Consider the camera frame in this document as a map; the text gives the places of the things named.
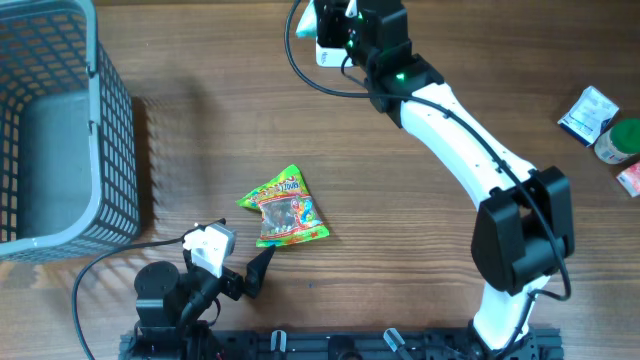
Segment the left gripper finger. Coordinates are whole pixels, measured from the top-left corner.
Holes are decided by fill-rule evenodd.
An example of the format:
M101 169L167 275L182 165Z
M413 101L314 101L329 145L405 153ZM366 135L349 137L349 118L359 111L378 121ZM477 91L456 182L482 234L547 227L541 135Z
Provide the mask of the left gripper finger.
M205 228L213 226L214 224L222 224L222 225L226 225L226 219L225 218L220 218L216 221L207 223L207 224L200 224L200 223L194 223L194 229L200 229L202 231L204 231Z
M255 299L258 297L270 261L276 251L276 246L271 245L258 254L246 265L246 276L244 278L244 294Z

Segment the Haribo gummy candy bag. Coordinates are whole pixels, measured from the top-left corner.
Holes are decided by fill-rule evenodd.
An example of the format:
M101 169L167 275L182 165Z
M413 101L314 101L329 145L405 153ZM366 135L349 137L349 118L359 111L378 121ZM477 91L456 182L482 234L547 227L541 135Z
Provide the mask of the Haribo gummy candy bag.
M261 230L256 240L259 248L305 243L330 235L295 164L247 193L236 204L261 212Z

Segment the white blue sachet pack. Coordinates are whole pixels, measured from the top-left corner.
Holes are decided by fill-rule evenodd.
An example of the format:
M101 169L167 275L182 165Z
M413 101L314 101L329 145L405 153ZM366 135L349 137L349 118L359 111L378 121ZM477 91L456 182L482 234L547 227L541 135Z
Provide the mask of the white blue sachet pack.
M585 147L592 146L619 111L594 86L587 87L558 125Z

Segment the green lid jar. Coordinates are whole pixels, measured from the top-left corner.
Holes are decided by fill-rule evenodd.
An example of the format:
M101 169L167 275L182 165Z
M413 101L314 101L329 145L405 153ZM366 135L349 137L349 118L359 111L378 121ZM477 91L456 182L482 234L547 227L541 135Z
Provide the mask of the green lid jar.
M625 119L603 133L595 143L596 156L607 164L620 164L639 153L639 120Z

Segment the red pink candy box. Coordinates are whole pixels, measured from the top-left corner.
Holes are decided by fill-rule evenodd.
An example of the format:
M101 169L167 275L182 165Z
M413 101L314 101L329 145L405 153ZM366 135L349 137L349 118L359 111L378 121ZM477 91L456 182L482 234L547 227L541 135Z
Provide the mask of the red pink candy box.
M640 162L620 172L616 179L632 198L638 197L640 195Z

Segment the teal tissue pack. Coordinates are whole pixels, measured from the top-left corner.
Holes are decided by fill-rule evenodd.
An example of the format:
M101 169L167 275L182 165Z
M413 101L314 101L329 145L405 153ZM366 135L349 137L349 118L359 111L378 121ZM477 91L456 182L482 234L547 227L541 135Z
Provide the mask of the teal tissue pack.
M314 39L317 37L317 15L315 3L310 0L297 25L295 34L298 38Z

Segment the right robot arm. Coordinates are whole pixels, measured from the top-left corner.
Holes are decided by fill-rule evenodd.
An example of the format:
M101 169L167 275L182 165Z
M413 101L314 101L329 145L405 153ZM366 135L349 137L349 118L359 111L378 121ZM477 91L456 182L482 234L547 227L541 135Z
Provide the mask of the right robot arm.
M463 186L477 211L471 254L485 281L472 320L487 355L523 348L535 300L559 273L570 297L565 260L575 251L568 178L539 170L498 142L461 105L444 77L413 50L399 1L313 1L316 44L365 74L376 110L424 143Z

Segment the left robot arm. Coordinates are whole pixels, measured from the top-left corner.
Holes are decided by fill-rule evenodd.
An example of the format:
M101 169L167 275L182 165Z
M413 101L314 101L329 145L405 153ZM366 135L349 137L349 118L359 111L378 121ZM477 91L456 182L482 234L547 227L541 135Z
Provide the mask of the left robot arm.
M201 316L214 307L221 312L219 297L234 301L256 298L276 247L271 245L246 265L241 275L224 265L235 247L236 232L224 219L196 224L179 241L186 271L167 261L145 266L136 275L136 311L133 331L121 337L120 359L256 359L258 336L253 332L212 331L216 319Z

